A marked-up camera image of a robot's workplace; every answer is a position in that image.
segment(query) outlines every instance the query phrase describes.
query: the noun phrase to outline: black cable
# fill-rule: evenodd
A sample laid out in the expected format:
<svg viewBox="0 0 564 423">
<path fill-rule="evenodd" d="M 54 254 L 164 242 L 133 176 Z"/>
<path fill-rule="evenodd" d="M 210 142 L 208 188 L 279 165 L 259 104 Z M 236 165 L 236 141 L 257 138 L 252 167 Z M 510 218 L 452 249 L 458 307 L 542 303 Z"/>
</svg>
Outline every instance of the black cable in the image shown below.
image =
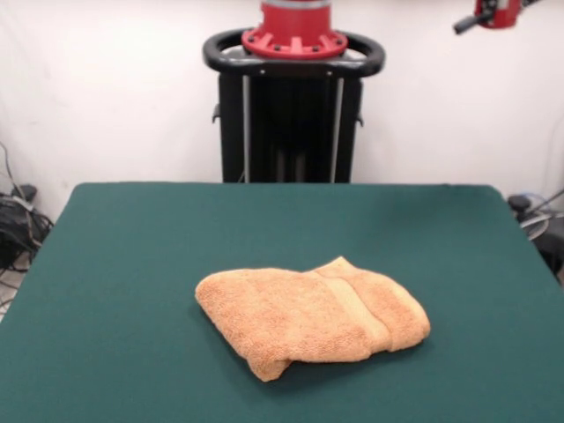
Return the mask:
<svg viewBox="0 0 564 423">
<path fill-rule="evenodd" d="M 0 280 L 0 285 L 5 286 L 6 288 L 15 289 L 16 291 L 18 291 L 18 289 L 19 289 L 17 286 L 8 284 L 8 283 L 4 282 L 3 280 Z"/>
<path fill-rule="evenodd" d="M 554 194 L 552 197 L 546 199 L 546 201 L 544 201 L 544 203 L 541 203 L 537 207 L 533 207 L 532 209 L 527 211 L 527 214 L 525 214 L 524 217 L 529 218 L 530 216 L 532 216 L 533 214 L 535 214 L 539 210 L 543 209 L 544 207 L 548 206 L 549 204 L 553 203 L 554 201 L 556 201 L 558 198 L 560 198 L 562 196 L 564 196 L 564 189 L 561 189 L 556 194 Z"/>
<path fill-rule="evenodd" d="M 26 255 L 29 263 L 34 260 L 53 222 L 26 201 L 22 189 L 13 180 L 8 149 L 2 142 L 0 149 L 4 151 L 6 172 L 14 187 L 12 192 L 20 193 L 14 197 L 0 194 L 0 270 L 25 273 L 26 269 L 17 267 L 16 262 L 22 255 Z"/>
<path fill-rule="evenodd" d="M 0 308 L 4 308 L 4 307 L 7 306 L 8 304 L 10 304 L 12 301 L 14 301 L 13 298 L 10 298 L 9 300 L 0 302 Z"/>
</svg>

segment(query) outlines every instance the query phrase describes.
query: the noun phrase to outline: orange towel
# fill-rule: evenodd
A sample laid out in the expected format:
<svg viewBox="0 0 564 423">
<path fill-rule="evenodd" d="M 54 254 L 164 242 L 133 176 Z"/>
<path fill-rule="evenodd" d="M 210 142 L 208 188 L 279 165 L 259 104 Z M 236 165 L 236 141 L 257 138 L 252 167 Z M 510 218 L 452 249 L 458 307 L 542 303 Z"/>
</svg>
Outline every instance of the orange towel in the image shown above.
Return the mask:
<svg viewBox="0 0 564 423">
<path fill-rule="evenodd" d="M 264 382 L 292 361 L 359 361 L 409 348 L 431 324 L 392 279 L 344 258 L 313 271 L 224 271 L 205 278 L 196 299 L 233 349 Z"/>
</svg>

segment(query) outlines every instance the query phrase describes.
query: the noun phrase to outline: metal rod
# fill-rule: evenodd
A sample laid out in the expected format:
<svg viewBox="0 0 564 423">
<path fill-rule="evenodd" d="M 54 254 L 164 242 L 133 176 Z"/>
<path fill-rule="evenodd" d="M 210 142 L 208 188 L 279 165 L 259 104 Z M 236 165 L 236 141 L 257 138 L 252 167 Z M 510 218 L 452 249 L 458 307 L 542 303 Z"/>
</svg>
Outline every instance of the metal rod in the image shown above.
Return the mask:
<svg viewBox="0 0 564 423">
<path fill-rule="evenodd" d="M 245 183 L 250 183 L 250 77 L 243 77 L 243 148 Z"/>
<path fill-rule="evenodd" d="M 333 150 L 331 157 L 331 182 L 337 182 L 337 160 L 338 160 L 338 139 L 341 133 L 341 114 L 343 111 L 343 93 L 345 91 L 345 80 L 340 78 L 337 81 L 337 100 L 335 104 L 335 124 L 333 126 Z"/>
</svg>

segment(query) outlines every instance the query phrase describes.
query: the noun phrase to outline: black robot stand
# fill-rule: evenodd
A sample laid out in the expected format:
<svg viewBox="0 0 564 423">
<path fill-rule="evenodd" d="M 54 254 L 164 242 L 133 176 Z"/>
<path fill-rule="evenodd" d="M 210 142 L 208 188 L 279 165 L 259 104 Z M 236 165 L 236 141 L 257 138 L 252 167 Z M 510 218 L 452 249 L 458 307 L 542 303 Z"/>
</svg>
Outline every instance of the black robot stand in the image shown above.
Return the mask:
<svg viewBox="0 0 564 423">
<path fill-rule="evenodd" d="M 269 59 L 233 49 L 244 31 L 204 44 L 206 64 L 220 73 L 223 181 L 350 182 L 361 79 L 382 69 L 383 48 L 345 33 L 361 59 Z"/>
</svg>

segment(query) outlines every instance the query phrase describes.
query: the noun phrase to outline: green table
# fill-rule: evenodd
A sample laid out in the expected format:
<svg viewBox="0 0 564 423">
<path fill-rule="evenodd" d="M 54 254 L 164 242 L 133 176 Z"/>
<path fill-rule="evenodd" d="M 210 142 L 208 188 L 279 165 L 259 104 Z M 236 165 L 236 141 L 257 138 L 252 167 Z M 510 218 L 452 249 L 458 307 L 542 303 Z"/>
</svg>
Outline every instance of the green table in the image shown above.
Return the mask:
<svg viewBox="0 0 564 423">
<path fill-rule="evenodd" d="M 215 271 L 336 256 L 421 301 L 421 346 L 259 382 L 200 311 Z M 100 184 L 0 324 L 7 423 L 562 422 L 564 296 L 485 187 Z"/>
</svg>

